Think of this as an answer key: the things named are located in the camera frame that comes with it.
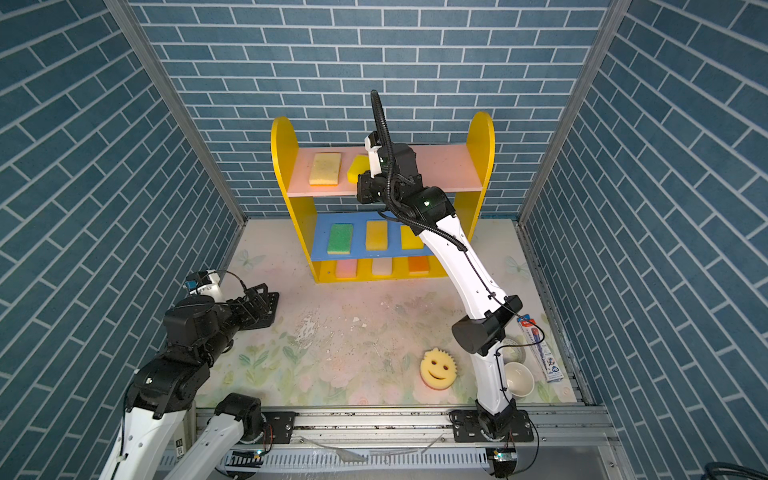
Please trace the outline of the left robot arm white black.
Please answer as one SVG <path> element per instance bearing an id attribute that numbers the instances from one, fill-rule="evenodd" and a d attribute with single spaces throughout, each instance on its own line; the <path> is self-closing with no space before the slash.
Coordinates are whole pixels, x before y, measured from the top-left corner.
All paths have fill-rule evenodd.
<path id="1" fill-rule="evenodd" d="M 166 345 L 135 371 L 126 388 L 121 427 L 101 478 L 153 478 L 198 390 L 215 362 L 233 347 L 235 335 L 274 323 L 278 293 L 259 284 L 244 286 L 240 296 L 227 299 L 220 275 L 218 270 L 190 273 L 184 281 L 186 297 L 165 312 Z M 206 429 L 169 476 L 205 479 L 238 444 L 245 446 L 245 457 L 255 464 L 271 452 L 275 440 L 260 399 L 230 393 L 217 404 Z"/>

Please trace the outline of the yellow sponge rectangle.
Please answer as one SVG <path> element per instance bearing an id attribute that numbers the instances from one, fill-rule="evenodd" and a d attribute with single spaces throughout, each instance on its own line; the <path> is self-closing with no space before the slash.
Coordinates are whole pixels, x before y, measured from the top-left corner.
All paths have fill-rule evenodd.
<path id="1" fill-rule="evenodd" d="M 365 248 L 367 251 L 388 249 L 388 222 L 371 220 L 366 223 Z"/>

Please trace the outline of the pale yellow tan sponge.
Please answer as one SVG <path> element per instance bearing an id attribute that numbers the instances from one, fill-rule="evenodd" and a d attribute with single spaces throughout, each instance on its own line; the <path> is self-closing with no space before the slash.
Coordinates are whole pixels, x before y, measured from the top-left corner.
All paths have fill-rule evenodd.
<path id="1" fill-rule="evenodd" d="M 336 186 L 339 183 L 342 154 L 320 152 L 313 157 L 308 183 L 313 187 Z"/>

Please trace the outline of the bright yellow sponge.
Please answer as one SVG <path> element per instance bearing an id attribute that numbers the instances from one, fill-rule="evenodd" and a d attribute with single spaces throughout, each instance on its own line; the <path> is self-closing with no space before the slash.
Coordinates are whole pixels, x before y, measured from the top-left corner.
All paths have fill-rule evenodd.
<path id="1" fill-rule="evenodd" d="M 356 185 L 360 175 L 370 171 L 370 161 L 367 155 L 357 155 L 354 157 L 350 167 L 347 170 L 347 181 Z"/>
<path id="2" fill-rule="evenodd" d="M 422 250 L 424 243 L 412 229 L 406 225 L 400 227 L 400 244 L 402 250 Z"/>

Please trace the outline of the beige pale pink sponge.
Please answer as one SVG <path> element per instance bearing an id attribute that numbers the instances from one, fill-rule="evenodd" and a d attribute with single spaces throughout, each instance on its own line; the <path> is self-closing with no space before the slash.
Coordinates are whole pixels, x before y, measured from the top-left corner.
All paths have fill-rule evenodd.
<path id="1" fill-rule="evenodd" d="M 393 275 L 392 258 L 375 258 L 372 260 L 371 273 L 374 277 L 390 277 Z"/>

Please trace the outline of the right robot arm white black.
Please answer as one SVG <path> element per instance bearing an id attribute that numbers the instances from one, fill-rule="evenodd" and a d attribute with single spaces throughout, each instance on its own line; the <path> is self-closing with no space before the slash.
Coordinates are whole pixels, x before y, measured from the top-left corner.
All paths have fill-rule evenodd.
<path id="1" fill-rule="evenodd" d="M 492 279 L 448 195 L 424 185 L 415 151 L 391 139 L 379 93 L 373 90 L 370 98 L 376 130 L 365 140 L 370 168 L 358 176 L 356 198 L 362 204 L 383 204 L 391 214 L 382 217 L 410 227 L 448 274 L 466 311 L 452 326 L 452 334 L 471 355 L 479 425 L 489 438 L 501 439 L 510 434 L 517 415 L 501 347 L 505 327 L 521 311 L 522 301 L 506 295 Z"/>

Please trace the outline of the green sponge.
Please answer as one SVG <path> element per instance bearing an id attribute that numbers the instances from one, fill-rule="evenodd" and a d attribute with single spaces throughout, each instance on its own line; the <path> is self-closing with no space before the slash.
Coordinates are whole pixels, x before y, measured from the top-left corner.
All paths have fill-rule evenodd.
<path id="1" fill-rule="evenodd" d="M 332 224 L 326 252 L 329 255 L 349 255 L 354 236 L 354 226 L 349 223 Z"/>

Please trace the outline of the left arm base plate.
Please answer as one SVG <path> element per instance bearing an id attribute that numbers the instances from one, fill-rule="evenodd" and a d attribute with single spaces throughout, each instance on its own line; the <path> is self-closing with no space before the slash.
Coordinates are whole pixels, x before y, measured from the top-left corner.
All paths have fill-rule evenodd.
<path id="1" fill-rule="evenodd" d="M 271 447 L 289 444 L 297 414 L 292 411 L 253 411 L 215 414 L 207 429 L 212 439 L 233 448 L 235 445 Z"/>

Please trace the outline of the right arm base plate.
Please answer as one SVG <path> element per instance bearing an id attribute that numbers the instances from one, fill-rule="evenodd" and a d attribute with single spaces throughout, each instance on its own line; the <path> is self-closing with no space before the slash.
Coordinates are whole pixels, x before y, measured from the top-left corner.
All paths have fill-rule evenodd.
<path id="1" fill-rule="evenodd" d="M 533 424 L 525 410 L 508 410 L 490 415 L 479 410 L 456 409 L 448 414 L 456 443 L 532 442 Z"/>

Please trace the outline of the orange sponge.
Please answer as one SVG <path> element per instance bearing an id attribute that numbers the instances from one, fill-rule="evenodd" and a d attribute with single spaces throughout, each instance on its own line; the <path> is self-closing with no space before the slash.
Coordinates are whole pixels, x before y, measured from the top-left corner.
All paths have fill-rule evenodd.
<path id="1" fill-rule="evenodd" d="M 408 258 L 408 270 L 411 276 L 422 276 L 430 273 L 430 262 L 427 256 Z"/>

